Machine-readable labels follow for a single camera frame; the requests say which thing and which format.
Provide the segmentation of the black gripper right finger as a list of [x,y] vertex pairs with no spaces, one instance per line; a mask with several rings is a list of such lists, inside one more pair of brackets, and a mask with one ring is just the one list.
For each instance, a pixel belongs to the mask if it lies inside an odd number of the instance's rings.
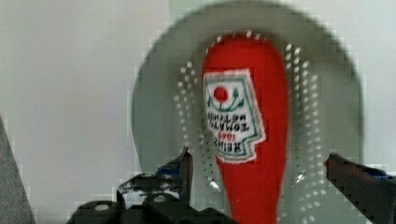
[[326,178],[373,224],[395,224],[395,176],[331,153]]

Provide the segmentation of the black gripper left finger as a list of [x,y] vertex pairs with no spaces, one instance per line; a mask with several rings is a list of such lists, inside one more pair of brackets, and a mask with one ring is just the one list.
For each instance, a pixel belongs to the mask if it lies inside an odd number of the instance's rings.
[[193,157],[188,147],[156,172],[135,175],[117,188],[117,202],[124,209],[142,205],[149,196],[170,195],[177,202],[190,204]]

